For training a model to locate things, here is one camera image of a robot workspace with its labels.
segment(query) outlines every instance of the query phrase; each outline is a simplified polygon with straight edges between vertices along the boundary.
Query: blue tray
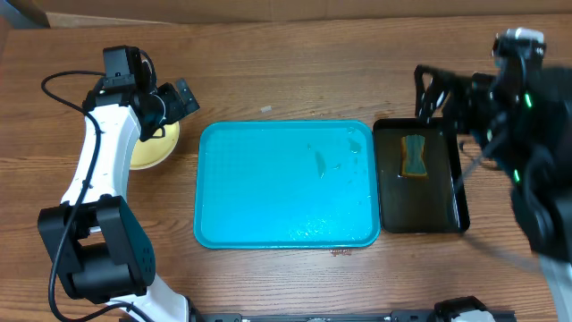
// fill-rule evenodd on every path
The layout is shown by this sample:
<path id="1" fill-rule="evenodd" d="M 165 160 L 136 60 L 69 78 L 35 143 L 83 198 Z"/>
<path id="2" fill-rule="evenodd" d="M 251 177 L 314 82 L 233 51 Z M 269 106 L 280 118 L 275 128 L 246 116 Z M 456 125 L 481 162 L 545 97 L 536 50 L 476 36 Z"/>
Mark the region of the blue tray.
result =
<path id="1" fill-rule="evenodd" d="M 359 121 L 210 125 L 194 230 L 210 249 L 370 245 L 381 230 L 371 131 Z"/>

